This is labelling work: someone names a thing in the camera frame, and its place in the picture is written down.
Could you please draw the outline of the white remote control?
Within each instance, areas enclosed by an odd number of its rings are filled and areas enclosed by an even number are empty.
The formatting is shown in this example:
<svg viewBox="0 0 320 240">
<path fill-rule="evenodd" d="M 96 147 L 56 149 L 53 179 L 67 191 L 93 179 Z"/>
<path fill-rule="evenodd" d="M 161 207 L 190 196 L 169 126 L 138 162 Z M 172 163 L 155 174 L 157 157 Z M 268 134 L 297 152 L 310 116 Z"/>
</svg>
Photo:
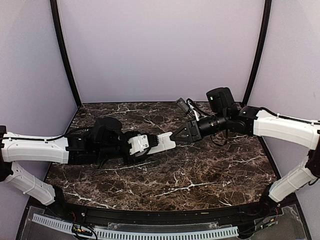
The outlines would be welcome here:
<svg viewBox="0 0 320 240">
<path fill-rule="evenodd" d="M 152 147 L 147 154 L 151 155 L 151 154 L 156 154 L 156 153 L 174 149 L 176 147 L 176 142 L 170 139 L 170 136 L 172 134 L 173 133 L 169 131 L 169 132 L 165 132 L 157 135 L 157 139 L 159 141 L 158 145 Z"/>
</svg>

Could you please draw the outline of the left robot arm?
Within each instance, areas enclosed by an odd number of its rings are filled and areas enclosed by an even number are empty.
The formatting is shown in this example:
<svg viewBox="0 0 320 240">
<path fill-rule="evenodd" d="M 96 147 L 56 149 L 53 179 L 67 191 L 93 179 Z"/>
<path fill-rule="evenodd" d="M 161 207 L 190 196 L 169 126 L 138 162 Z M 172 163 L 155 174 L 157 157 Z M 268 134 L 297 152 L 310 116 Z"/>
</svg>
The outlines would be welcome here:
<svg viewBox="0 0 320 240">
<path fill-rule="evenodd" d="M 0 180 L 12 183 L 24 194 L 38 200 L 60 218 L 71 213 L 63 191 L 26 172 L 18 161 L 45 161 L 67 165 L 93 164 L 122 158 L 124 164 L 138 163 L 159 144 L 156 135 L 122 131 L 113 117 L 98 118 L 92 127 L 71 130 L 57 137 L 19 136 L 0 127 Z"/>
</svg>

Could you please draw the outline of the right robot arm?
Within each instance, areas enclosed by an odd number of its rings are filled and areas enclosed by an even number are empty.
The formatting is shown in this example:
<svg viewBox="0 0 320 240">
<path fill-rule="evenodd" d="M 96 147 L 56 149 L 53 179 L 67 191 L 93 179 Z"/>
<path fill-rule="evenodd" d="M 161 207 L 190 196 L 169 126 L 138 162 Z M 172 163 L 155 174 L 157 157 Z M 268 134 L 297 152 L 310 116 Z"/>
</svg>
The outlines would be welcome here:
<svg viewBox="0 0 320 240">
<path fill-rule="evenodd" d="M 195 143 L 221 131 L 248 136 L 271 137 L 309 149 L 307 157 L 267 190 L 267 197 L 255 205 L 255 213 L 266 217 L 291 193 L 320 177 L 320 123 L 274 113 L 265 107 L 240 107 L 228 87 L 219 87 L 206 94 L 213 115 L 189 120 L 170 139 Z"/>
</svg>

